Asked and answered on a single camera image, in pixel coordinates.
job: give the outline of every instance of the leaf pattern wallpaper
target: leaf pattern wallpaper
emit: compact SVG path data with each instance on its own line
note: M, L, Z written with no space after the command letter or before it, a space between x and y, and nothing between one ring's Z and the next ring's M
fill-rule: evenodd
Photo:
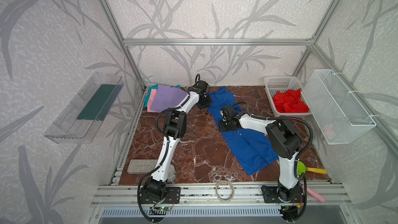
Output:
M331 0L108 0L124 38L310 38ZM146 84L262 85L291 74L303 46L140 46Z
M142 90L97 0L0 1L0 223L81 223ZM91 144L43 136L93 72L125 86Z
M316 43L395 134L397 33L398 0L343 0ZM309 77L324 67L312 54L305 68ZM318 154L333 180L344 184L362 222L396 223L398 159L384 141L371 130L350 144L329 145L317 131Z

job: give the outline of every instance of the folded clothes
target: folded clothes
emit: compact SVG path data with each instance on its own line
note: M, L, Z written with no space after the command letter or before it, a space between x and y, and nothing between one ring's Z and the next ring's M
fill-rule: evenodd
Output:
M176 107L187 96L187 92L177 87L158 85L151 110L161 112L167 108Z
M235 104L233 93L229 93L225 87L220 87L216 92L209 93L212 103L207 108L214 117L216 124L222 119L221 108L228 104ZM236 105L234 109L241 112L241 108ZM271 142L261 133L251 129L239 129L230 132L221 132L233 155L248 175L261 170L267 165L278 159L274 152Z
M284 93L278 91L272 98L278 112L308 112L310 109L304 102L300 101L300 99L301 88L296 91L289 89Z
M154 111L151 109L151 106L152 106L153 100L155 99L156 94L157 94L157 89L152 88L152 91L150 92L150 96L149 96L149 100L148 100L148 108L147 108L148 112L157 112L157 111Z
M171 86L171 87L178 87L178 88L181 88L180 85ZM144 98L144 102L145 102L144 107L148 107L148 100L149 100L150 92L151 92L152 89L158 89L158 85L154 85L154 86L148 87L148 94L147 94L147 95L145 96L145 98Z

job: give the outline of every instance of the purple cloth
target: purple cloth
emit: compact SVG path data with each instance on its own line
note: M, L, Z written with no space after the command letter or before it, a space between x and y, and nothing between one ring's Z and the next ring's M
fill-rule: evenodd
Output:
M177 87L159 85L155 99L150 107L151 110L161 112L167 108L177 106L185 97L187 92Z

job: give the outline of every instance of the red garment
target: red garment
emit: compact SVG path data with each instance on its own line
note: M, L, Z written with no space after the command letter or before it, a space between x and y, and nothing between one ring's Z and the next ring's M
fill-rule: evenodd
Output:
M300 98L301 88L296 91L289 89L284 93L278 91L272 100L278 112L308 112L310 109Z

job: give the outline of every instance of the white plastic basket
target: white plastic basket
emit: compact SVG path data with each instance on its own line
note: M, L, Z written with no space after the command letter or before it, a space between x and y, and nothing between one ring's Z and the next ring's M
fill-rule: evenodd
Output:
M305 85L312 115L329 144L347 144L376 126L373 118L331 69L314 70Z
M281 93L284 93L289 89L296 91L297 89L301 88L301 90L302 90L303 86L297 77L283 76L283 75L266 76L266 77L264 77L264 83L266 85L266 92L267 92L268 100L271 104L271 108L272 108L272 111L273 111L275 117L289 116L289 117L303 118L303 117L311 114L311 111L309 111L309 112L294 112L294 113L278 112L276 110L275 104L272 100L272 98L276 95L276 92L278 92L278 91ZM305 102L305 99L303 98L303 96L301 96L300 100Z

